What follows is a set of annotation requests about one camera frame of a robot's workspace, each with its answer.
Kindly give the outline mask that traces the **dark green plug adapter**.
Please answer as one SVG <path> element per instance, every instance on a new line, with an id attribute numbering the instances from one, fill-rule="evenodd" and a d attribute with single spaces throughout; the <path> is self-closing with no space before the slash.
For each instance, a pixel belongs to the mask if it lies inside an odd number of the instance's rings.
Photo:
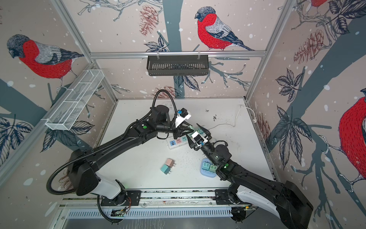
<path id="1" fill-rule="evenodd" d="M 203 132 L 203 130 L 201 130 L 201 129 L 197 129 L 197 132 L 198 132 L 200 135 L 204 135 L 204 132 Z"/>

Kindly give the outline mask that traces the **teal green front adapter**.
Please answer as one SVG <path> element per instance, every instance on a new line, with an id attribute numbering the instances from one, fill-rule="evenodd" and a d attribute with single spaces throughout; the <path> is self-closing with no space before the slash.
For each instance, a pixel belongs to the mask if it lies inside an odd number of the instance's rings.
<path id="1" fill-rule="evenodd" d="M 162 167 L 161 167 L 161 171 L 164 173 L 164 174 L 169 174 L 169 172 L 171 171 L 171 167 L 164 164 Z"/>

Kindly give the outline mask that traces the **pink plug adapter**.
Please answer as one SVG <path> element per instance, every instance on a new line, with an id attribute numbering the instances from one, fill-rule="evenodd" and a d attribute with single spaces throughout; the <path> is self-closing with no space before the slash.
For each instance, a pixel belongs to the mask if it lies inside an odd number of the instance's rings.
<path id="1" fill-rule="evenodd" d="M 171 158 L 168 158 L 168 159 L 166 160 L 165 164 L 166 164 L 168 167 L 172 168 L 172 167 L 175 165 L 175 161 L 174 161 L 173 159 L 171 159 Z"/>

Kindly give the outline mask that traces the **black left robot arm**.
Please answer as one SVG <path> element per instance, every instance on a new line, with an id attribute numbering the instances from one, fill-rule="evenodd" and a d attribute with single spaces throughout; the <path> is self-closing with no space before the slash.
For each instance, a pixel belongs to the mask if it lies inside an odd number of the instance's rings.
<path id="1" fill-rule="evenodd" d="M 120 154 L 137 147 L 158 136 L 158 133 L 172 134 L 174 139 L 192 132 L 187 120 L 191 117 L 185 108 L 174 108 L 174 116 L 169 117 L 169 109 L 156 105 L 154 97 L 150 111 L 141 119 L 128 125 L 125 132 L 115 139 L 87 151 L 80 149 L 72 152 L 70 160 L 51 174 L 46 189 L 53 195 L 76 193 L 78 196 L 94 194 L 113 199 L 121 194 L 124 187 L 118 180 L 110 180 L 98 173 L 108 162 Z M 52 188 L 54 178 L 67 169 L 68 178 L 73 189 L 57 191 Z"/>

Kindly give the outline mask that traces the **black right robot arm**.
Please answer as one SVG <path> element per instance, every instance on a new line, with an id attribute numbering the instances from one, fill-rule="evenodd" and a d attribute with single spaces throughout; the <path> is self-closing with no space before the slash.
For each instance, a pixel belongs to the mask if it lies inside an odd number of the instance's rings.
<path id="1" fill-rule="evenodd" d="M 232 203 L 258 206 L 280 218 L 289 229 L 308 228 L 314 207 L 296 184 L 266 179 L 245 169 L 231 159 L 227 142 L 212 143 L 211 133 L 205 128 L 202 130 L 204 135 L 188 129 L 189 146 L 195 151 L 201 150 L 217 167 L 219 178 L 230 182 L 227 194 Z"/>

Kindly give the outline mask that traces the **light green plug adapter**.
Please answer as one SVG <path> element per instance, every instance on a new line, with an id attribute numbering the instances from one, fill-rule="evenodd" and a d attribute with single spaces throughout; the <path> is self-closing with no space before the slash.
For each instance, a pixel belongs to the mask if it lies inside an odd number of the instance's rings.
<path id="1" fill-rule="evenodd" d="M 212 173 L 216 173 L 216 170 L 217 170 L 217 166 L 215 165 L 210 165 L 209 167 L 209 171 L 212 172 Z"/>

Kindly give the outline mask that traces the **white long power strip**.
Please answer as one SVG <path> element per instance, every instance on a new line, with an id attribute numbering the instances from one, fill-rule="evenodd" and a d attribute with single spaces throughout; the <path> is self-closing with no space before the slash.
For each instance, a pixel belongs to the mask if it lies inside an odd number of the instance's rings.
<path id="1" fill-rule="evenodd" d="M 168 148 L 169 149 L 174 149 L 174 148 L 178 148 L 178 147 L 182 147 L 182 146 L 188 145 L 188 139 L 187 139 L 187 137 L 188 137 L 187 135 L 183 135 L 182 137 L 179 137 L 177 139 L 174 139 L 173 136 L 167 138 L 166 142 L 167 142 Z"/>

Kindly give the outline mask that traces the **blue rounded power strip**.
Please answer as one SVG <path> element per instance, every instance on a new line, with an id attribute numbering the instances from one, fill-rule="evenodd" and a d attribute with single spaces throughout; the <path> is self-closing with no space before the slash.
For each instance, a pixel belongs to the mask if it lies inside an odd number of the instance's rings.
<path id="1" fill-rule="evenodd" d="M 207 158 L 203 158 L 202 159 L 202 161 L 201 161 L 201 166 L 202 166 L 202 163 L 203 162 L 208 162 L 210 165 L 213 165 L 213 163 L 209 160 L 209 159 L 207 159 Z M 205 176 L 205 177 L 210 177 L 210 178 L 214 178 L 214 177 L 216 177 L 216 173 L 212 173 L 212 172 L 210 172 L 210 171 L 208 171 L 208 170 L 202 170 L 201 169 L 201 166 L 200 166 L 200 173 L 203 175 L 203 176 Z"/>

